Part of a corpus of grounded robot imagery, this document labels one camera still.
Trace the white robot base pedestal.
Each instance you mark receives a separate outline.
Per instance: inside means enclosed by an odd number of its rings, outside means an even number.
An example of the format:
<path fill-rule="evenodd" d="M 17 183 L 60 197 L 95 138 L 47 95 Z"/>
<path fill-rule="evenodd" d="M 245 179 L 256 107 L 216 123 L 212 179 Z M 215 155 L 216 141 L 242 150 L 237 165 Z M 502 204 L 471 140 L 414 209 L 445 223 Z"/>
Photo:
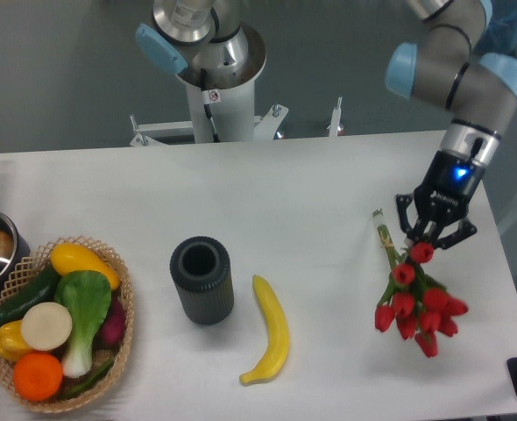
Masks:
<path fill-rule="evenodd" d="M 252 141 L 255 81 L 266 64 L 240 1 L 156 1 L 135 40 L 159 70 L 184 84 L 195 142 Z"/>

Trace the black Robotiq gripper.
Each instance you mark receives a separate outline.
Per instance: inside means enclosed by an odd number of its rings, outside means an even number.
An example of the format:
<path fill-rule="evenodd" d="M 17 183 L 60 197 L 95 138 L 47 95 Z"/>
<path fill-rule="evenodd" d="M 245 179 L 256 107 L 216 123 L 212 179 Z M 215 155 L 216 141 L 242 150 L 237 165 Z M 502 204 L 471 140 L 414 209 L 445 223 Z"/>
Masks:
<path fill-rule="evenodd" d="M 476 161 L 464 161 L 451 153 L 436 152 L 421 184 L 409 194 L 394 198 L 401 230 L 413 244 L 433 239 L 434 249 L 447 250 L 475 235 L 477 227 L 468 219 L 471 199 L 485 169 Z M 417 219 L 412 225 L 408 209 L 414 205 Z M 457 229 L 443 237 L 444 228 Z"/>

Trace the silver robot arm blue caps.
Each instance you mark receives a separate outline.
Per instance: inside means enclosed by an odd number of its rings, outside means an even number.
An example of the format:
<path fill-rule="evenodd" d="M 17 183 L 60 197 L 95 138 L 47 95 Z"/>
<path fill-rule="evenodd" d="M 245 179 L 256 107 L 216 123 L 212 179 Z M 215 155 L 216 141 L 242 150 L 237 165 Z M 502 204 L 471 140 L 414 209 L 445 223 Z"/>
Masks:
<path fill-rule="evenodd" d="M 517 110 L 517 59 L 484 54 L 470 60 L 492 18 L 489 1 L 411 1 L 428 29 L 420 44 L 399 45 L 385 83 L 393 93 L 452 115 L 421 184 L 395 197 L 408 246 L 448 249 L 477 231 L 471 199 Z"/>

